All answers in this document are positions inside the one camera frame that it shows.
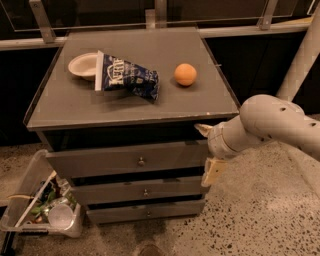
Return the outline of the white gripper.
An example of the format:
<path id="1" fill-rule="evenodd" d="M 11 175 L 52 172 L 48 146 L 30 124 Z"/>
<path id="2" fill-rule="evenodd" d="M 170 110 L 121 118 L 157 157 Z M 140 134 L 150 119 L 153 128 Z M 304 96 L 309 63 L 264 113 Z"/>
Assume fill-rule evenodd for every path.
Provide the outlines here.
<path id="1" fill-rule="evenodd" d="M 207 158 L 205 161 L 201 185 L 209 187 L 225 171 L 227 167 L 225 160 L 232 159 L 239 154 L 237 146 L 240 138 L 238 126 L 233 120 L 229 120 L 214 127 L 200 123 L 195 124 L 194 127 L 203 137 L 208 137 L 209 151 L 216 157 Z"/>

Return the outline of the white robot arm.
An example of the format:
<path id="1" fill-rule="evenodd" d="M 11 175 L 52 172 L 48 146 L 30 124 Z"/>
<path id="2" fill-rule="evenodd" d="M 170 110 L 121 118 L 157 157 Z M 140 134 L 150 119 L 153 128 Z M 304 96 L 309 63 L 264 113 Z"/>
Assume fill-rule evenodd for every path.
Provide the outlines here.
<path id="1" fill-rule="evenodd" d="M 280 141 L 320 160 L 320 122 L 296 104 L 270 95 L 255 95 L 239 115 L 218 125 L 195 124 L 207 139 L 211 157 L 205 161 L 201 185 L 210 187 L 226 169 L 227 161 L 242 151 Z"/>

